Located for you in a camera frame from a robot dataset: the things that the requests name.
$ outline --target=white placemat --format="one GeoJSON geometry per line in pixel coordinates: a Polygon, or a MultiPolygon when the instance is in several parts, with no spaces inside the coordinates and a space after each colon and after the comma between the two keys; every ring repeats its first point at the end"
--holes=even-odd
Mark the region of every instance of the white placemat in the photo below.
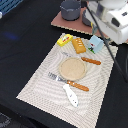
{"type": "MultiPolygon", "coordinates": [[[[82,41],[87,48],[88,41],[86,39],[82,39],[82,41]]],[[[117,47],[111,46],[111,50],[116,55],[117,47]]],[[[76,81],[79,84],[87,86],[89,92],[70,86],[79,100],[78,107],[75,108],[69,102],[62,88],[65,83],[54,81],[48,77],[48,72],[60,76],[58,65],[67,58],[61,52],[76,55],[71,42],[63,47],[55,44],[17,98],[78,128],[94,128],[108,84],[113,61],[105,46],[97,54],[93,54],[88,49],[85,53],[79,54],[80,57],[84,56],[99,60],[101,61],[101,65],[85,62],[88,69],[86,76],[76,81]]]]}

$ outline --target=dark table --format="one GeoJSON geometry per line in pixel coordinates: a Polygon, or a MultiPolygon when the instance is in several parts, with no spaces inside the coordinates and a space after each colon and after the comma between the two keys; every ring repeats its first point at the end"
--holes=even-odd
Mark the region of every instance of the dark table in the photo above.
{"type": "MultiPolygon", "coordinates": [[[[91,36],[51,26],[62,0],[24,0],[0,19],[0,111],[7,108],[50,128],[74,126],[16,99],[62,33],[91,36]]],[[[125,71],[128,45],[122,44],[116,59],[125,71]]],[[[114,64],[96,128],[128,128],[128,83],[114,64]]]]}

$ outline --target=cable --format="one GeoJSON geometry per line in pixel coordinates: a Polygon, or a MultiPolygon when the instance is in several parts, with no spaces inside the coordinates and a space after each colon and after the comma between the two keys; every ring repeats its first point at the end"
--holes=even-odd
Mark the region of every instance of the cable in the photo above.
{"type": "Polygon", "coordinates": [[[120,73],[121,76],[124,78],[125,82],[128,83],[128,72],[127,72],[127,68],[126,68],[126,75],[125,75],[125,74],[123,73],[122,69],[120,68],[118,62],[116,61],[115,57],[113,56],[113,54],[112,54],[112,52],[111,52],[111,50],[110,50],[110,48],[109,48],[109,45],[107,44],[107,42],[106,42],[106,40],[105,40],[105,38],[104,38],[104,36],[103,36],[103,33],[102,33],[102,31],[101,31],[101,29],[100,29],[100,27],[99,27],[99,25],[98,25],[96,19],[94,18],[92,12],[91,12],[90,9],[88,8],[88,6],[87,6],[87,9],[88,9],[90,15],[92,16],[92,18],[93,18],[93,20],[94,20],[94,22],[95,22],[95,24],[96,24],[96,26],[97,26],[97,28],[98,28],[98,30],[99,30],[99,32],[100,32],[100,35],[101,35],[101,37],[103,38],[103,41],[104,41],[104,43],[105,43],[105,46],[107,47],[107,49],[108,49],[108,51],[109,51],[109,53],[110,53],[110,55],[111,55],[113,61],[115,62],[115,65],[116,65],[116,67],[117,67],[119,73],[120,73]]]}

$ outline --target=yellow box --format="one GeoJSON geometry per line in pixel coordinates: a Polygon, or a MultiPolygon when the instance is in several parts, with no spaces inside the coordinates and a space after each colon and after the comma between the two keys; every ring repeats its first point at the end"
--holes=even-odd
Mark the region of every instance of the yellow box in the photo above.
{"type": "Polygon", "coordinates": [[[57,44],[62,47],[62,46],[64,46],[65,44],[67,44],[69,41],[71,41],[72,39],[73,39],[73,36],[71,36],[70,34],[67,34],[67,35],[63,36],[62,38],[60,38],[60,39],[57,41],[57,44]]]}

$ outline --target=wooden handle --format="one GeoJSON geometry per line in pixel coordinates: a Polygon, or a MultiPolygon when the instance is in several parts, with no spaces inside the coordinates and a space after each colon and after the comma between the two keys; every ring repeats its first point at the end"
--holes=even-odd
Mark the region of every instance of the wooden handle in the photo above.
{"type": "Polygon", "coordinates": [[[79,88],[79,89],[81,89],[83,91],[89,91],[89,88],[88,87],[85,87],[83,85],[77,84],[77,83],[72,82],[72,81],[69,81],[69,80],[67,81],[67,84],[69,84],[69,85],[71,85],[73,87],[79,88]]]}
{"type": "Polygon", "coordinates": [[[93,64],[96,64],[96,65],[100,65],[101,64],[101,62],[100,61],[97,61],[97,60],[92,60],[92,59],[85,58],[85,57],[81,57],[81,59],[83,61],[86,61],[86,62],[89,62],[89,63],[93,63],[93,64]]]}

